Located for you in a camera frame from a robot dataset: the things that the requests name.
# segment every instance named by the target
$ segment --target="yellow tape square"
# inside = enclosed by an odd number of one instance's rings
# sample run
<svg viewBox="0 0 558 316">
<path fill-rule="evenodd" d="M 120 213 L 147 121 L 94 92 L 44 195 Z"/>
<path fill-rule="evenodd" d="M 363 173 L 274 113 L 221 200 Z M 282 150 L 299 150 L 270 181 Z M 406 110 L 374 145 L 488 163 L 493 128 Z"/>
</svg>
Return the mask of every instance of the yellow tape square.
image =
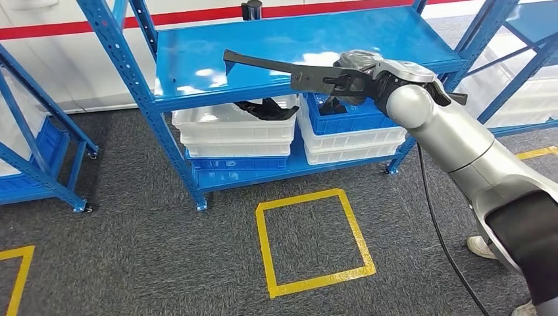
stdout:
<svg viewBox="0 0 558 316">
<path fill-rule="evenodd" d="M 8 311 L 6 316 L 16 316 L 19 309 L 19 303 L 21 300 L 21 295 L 23 294 L 23 287 L 25 286 L 25 281 L 27 280 L 27 273 L 31 267 L 31 259 L 33 258 L 33 251 L 35 246 L 25 246 L 17 249 L 11 249 L 6 251 L 0 251 L 0 261 L 13 259 L 21 257 L 21 264 L 19 266 L 19 272 L 16 277 L 16 282 L 14 283 L 14 290 L 12 291 L 12 297 L 10 299 L 10 304 L 8 305 Z"/>
<path fill-rule="evenodd" d="M 267 228 L 265 225 L 264 211 L 277 207 L 314 201 L 317 199 L 330 198 L 333 196 L 338 196 L 339 200 L 341 201 L 341 205 L 343 206 L 343 210 L 345 211 L 345 215 L 347 216 L 347 220 L 349 221 L 349 225 L 351 227 L 351 230 L 353 231 L 353 236 L 357 241 L 359 251 L 361 252 L 361 255 L 363 257 L 363 261 L 365 263 L 364 267 L 341 271 L 333 273 L 331 275 L 318 276 L 316 278 L 310 278 L 308 280 L 277 285 L 275 270 L 273 268 L 273 261 L 271 259 L 271 249 L 269 247 L 269 241 L 267 238 Z M 368 275 L 373 275 L 374 273 L 376 273 L 376 267 L 372 262 L 370 253 L 368 252 L 368 247 L 366 246 L 366 242 L 361 233 L 361 229 L 357 224 L 357 219 L 355 218 L 353 209 L 349 204 L 349 200 L 347 199 L 345 191 L 342 189 L 331 189 L 321 192 L 304 194 L 302 196 L 287 197 L 285 199 L 262 202 L 258 204 L 258 208 L 256 208 L 256 223 L 258 226 L 258 235 L 260 238 L 265 278 L 270 298 L 306 291 L 312 288 L 319 288 L 321 286 L 331 285 L 347 280 L 353 280 L 355 278 L 366 277 Z"/>
</svg>

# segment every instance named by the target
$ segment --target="blue plastic crate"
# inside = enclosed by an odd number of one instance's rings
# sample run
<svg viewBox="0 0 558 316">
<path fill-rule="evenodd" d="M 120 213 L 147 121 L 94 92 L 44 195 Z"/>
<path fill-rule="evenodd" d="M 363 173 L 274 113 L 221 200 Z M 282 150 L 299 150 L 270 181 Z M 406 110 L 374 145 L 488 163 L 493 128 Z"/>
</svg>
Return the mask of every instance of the blue plastic crate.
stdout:
<svg viewBox="0 0 558 316">
<path fill-rule="evenodd" d="M 61 137 L 63 133 L 54 126 L 51 121 L 46 118 L 41 131 L 37 135 L 37 146 L 39 151 L 43 155 L 45 162 L 50 166 L 51 172 L 56 176 L 60 171 L 62 165 L 62 160 L 64 155 L 59 151 L 66 152 L 66 144 L 62 144 L 63 148 L 60 148 Z M 30 162 L 39 167 L 35 157 L 31 156 Z M 18 195 L 25 190 L 39 187 L 40 184 L 33 180 L 31 177 L 24 173 L 14 174 L 10 176 L 0 176 L 0 194 L 5 195 Z"/>
<path fill-rule="evenodd" d="M 191 158 L 186 150 L 186 158 L 190 161 L 192 168 L 199 171 L 280 170 L 287 167 L 288 157 Z"/>
<path fill-rule="evenodd" d="M 397 126 L 396 123 L 378 110 L 374 101 L 370 98 L 358 106 L 341 102 L 347 109 L 346 113 L 321 115 L 319 107 L 324 104 L 328 96 L 317 93 L 304 93 L 303 97 L 308 104 L 310 121 L 316 135 L 330 135 Z"/>
</svg>

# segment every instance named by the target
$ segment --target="stacked crates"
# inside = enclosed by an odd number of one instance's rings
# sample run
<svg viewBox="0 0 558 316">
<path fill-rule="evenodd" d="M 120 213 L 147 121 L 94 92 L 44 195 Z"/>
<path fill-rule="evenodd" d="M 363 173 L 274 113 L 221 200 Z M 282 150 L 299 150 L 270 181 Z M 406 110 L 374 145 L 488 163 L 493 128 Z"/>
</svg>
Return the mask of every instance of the stacked crates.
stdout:
<svg viewBox="0 0 558 316">
<path fill-rule="evenodd" d="M 406 131 L 381 113 L 371 99 L 362 105 L 345 103 L 346 113 L 320 114 L 328 96 L 304 93 L 297 122 L 308 164 L 336 163 L 395 154 Z"/>
<path fill-rule="evenodd" d="M 273 100 L 290 108 L 296 96 Z M 286 168 L 295 116 L 288 120 L 260 120 L 226 103 L 175 111 L 172 123 L 180 130 L 180 142 L 186 146 L 186 157 L 196 170 L 267 170 Z"/>
<path fill-rule="evenodd" d="M 497 34 L 481 53 L 472 69 L 502 58 L 525 44 L 513 34 Z M 501 63 L 468 76 L 456 91 L 469 95 L 466 111 L 478 117 L 511 80 L 535 56 L 525 51 Z M 541 68 L 493 115 L 490 128 L 537 124 L 558 119 L 558 65 Z"/>
</svg>

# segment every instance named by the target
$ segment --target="white sneaker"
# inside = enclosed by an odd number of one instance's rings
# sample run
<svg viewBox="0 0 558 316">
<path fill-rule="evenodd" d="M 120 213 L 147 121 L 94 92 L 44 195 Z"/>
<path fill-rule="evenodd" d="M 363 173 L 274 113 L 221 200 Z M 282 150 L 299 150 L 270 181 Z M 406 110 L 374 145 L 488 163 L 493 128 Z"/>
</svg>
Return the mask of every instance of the white sneaker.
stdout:
<svg viewBox="0 0 558 316">
<path fill-rule="evenodd" d="M 474 254 L 486 259 L 496 259 L 496 256 L 490 251 L 481 236 L 473 236 L 467 238 L 467 247 Z"/>
<path fill-rule="evenodd" d="M 533 305 L 533 301 L 529 301 L 527 304 L 516 308 L 511 316 L 537 316 L 537 311 Z"/>
</svg>

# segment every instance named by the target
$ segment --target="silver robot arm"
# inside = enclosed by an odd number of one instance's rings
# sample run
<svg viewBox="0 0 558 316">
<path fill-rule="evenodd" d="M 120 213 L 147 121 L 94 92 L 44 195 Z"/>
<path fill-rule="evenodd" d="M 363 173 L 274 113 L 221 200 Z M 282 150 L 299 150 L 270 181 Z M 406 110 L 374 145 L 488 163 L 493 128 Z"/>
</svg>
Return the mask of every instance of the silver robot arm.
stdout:
<svg viewBox="0 0 558 316">
<path fill-rule="evenodd" d="M 469 200 L 494 255 L 525 276 L 538 315 L 558 315 L 558 184 L 501 145 L 439 81 L 433 84 L 438 102 L 423 87 L 409 84 L 391 93 L 386 114 Z"/>
<path fill-rule="evenodd" d="M 240 63 L 290 73 L 294 90 L 353 104 L 371 97 L 453 179 L 494 255 L 525 276 L 538 315 L 558 315 L 558 184 L 502 146 L 444 92 L 432 71 L 366 51 L 344 53 L 332 67 L 233 51 L 225 51 L 223 59 L 227 74 Z"/>
</svg>

